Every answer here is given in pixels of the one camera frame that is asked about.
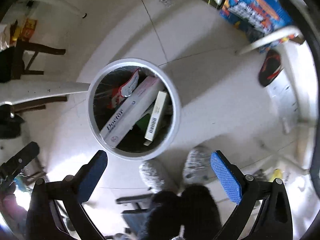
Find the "long white toothpaste box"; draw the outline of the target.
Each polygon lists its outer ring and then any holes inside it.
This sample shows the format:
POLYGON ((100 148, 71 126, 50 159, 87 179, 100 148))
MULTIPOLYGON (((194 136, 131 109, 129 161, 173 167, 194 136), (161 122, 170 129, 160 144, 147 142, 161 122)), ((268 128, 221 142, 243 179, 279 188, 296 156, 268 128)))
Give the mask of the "long white toothpaste box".
POLYGON ((164 85, 161 79, 146 77, 100 131, 104 142, 112 148, 117 147, 163 89, 164 85))

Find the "white round trash bin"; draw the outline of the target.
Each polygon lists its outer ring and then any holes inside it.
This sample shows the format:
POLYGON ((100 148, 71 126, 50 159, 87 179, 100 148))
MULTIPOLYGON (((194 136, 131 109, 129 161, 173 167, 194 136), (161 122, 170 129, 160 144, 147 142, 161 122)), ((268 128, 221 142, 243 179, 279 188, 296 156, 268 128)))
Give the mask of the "white round trash bin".
POLYGON ((175 138, 181 117, 181 102, 171 79, 153 63, 141 59, 127 58, 109 63, 103 68, 91 83, 88 91, 88 119, 92 133, 101 146, 110 154, 126 160, 143 161, 153 159, 167 150, 175 138), (140 119, 129 130, 117 147, 108 146, 100 136, 100 131, 114 115, 125 98, 115 109, 108 109, 108 96, 113 88, 119 88, 126 83, 133 72, 139 69, 137 87, 148 76, 161 79, 165 91, 169 95, 168 105, 164 113, 161 127, 155 139, 145 146, 145 133, 151 117, 155 101, 142 114, 140 119))

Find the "grey fuzzy right slipper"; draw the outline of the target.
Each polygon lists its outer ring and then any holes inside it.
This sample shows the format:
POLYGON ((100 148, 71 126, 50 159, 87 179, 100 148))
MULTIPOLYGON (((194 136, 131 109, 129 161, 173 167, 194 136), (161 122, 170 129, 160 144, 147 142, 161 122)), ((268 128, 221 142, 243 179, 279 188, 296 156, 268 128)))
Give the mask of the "grey fuzzy right slipper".
POLYGON ((213 178, 210 165, 211 154, 212 151, 203 145, 198 145, 190 150, 182 172, 185 186, 210 183, 213 178))

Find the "grey fuzzy slipper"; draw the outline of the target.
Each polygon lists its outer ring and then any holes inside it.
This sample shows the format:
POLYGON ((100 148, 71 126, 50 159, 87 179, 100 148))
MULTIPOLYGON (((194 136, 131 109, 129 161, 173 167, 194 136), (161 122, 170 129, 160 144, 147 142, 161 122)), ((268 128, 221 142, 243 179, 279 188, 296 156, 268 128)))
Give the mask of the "grey fuzzy slipper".
POLYGON ((156 159, 144 161, 139 167, 139 174, 144 184, 152 193, 172 191, 175 183, 170 178, 165 167, 156 159))
POLYGON ((212 151, 203 145, 198 145, 190 150, 182 172, 185 186, 210 183, 213 178, 210 165, 211 154, 212 151))

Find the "grey fuzzy left slipper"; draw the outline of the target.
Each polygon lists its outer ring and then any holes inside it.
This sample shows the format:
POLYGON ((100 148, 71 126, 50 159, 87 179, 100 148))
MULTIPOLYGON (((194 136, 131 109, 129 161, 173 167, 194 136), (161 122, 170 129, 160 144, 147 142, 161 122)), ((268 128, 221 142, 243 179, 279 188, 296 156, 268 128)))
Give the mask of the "grey fuzzy left slipper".
POLYGON ((170 178, 165 167, 156 159, 144 161, 139 167, 139 174, 144 184, 152 193, 172 191, 175 183, 170 178))

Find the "red white snack wrapper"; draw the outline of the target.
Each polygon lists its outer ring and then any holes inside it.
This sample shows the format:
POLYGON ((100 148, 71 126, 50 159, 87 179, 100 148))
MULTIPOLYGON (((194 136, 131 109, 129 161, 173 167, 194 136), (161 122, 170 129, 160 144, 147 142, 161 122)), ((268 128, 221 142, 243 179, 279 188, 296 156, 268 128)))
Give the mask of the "red white snack wrapper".
POLYGON ((113 88, 111 95, 108 96, 108 109, 115 109, 125 98, 131 96, 136 89, 139 80, 139 69, 136 69, 129 80, 119 88, 113 88))

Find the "cream narrow barcode box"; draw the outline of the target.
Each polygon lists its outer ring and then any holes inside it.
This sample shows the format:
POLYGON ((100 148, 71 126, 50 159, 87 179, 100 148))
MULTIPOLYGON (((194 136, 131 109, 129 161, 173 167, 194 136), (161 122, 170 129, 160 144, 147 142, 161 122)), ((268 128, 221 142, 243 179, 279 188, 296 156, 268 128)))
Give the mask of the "cream narrow barcode box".
POLYGON ((159 91, 145 133, 145 146, 149 146, 155 139, 156 134, 161 127, 162 119, 168 105, 168 100, 168 93, 165 91, 159 91))

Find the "dark wooden chair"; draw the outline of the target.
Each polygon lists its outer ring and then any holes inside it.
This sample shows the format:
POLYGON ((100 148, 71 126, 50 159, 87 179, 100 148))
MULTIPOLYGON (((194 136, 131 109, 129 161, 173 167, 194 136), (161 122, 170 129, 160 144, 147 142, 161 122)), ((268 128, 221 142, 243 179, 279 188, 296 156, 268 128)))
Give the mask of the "dark wooden chair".
POLYGON ((37 20, 27 18, 21 27, 15 21, 1 25, 1 83, 19 80, 22 75, 43 75, 42 70, 31 70, 39 54, 65 55, 65 49, 57 49, 30 42, 37 20))

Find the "black red slipper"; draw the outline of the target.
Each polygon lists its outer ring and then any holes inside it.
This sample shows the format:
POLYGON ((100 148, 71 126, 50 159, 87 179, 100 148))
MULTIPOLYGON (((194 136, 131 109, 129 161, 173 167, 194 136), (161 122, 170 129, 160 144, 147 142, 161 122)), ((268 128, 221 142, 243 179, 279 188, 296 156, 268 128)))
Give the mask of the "black red slipper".
POLYGON ((281 56, 276 50, 269 50, 258 74, 261 86, 267 87, 282 71, 281 56))

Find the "blue printed cardboard box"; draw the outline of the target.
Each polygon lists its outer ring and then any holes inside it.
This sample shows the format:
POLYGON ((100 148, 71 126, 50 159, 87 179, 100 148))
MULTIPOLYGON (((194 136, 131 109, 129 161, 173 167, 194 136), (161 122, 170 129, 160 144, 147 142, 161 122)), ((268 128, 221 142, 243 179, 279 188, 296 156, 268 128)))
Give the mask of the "blue printed cardboard box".
POLYGON ((278 0, 225 0, 220 15, 250 42, 237 49, 237 55, 255 49, 268 51, 301 35, 278 0))

